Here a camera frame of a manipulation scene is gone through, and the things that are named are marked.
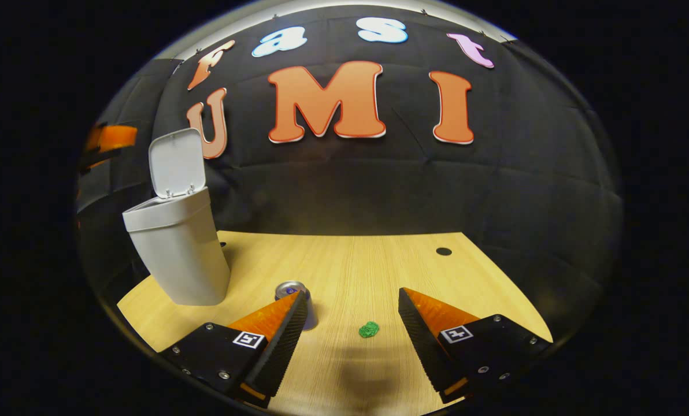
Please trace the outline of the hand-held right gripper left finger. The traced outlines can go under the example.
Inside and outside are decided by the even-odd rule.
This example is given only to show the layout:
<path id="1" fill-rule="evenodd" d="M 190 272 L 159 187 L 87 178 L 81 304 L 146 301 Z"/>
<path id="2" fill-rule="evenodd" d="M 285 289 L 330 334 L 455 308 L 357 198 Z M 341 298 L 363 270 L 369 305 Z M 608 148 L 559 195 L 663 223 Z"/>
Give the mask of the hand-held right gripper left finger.
<path id="1" fill-rule="evenodd" d="M 160 355 L 233 400 L 266 408 L 276 396 L 308 316 L 301 292 L 226 326 L 207 322 Z"/>

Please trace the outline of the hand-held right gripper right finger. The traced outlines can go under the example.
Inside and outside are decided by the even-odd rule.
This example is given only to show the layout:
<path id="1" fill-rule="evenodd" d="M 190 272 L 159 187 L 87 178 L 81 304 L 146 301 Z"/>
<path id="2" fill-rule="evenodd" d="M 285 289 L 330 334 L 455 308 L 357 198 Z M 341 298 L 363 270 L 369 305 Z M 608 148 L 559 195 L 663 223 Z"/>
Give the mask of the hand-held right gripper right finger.
<path id="1" fill-rule="evenodd" d="M 398 290 L 398 313 L 444 404 L 503 389 L 551 347 L 503 314 L 478 318 L 406 287 Z"/>

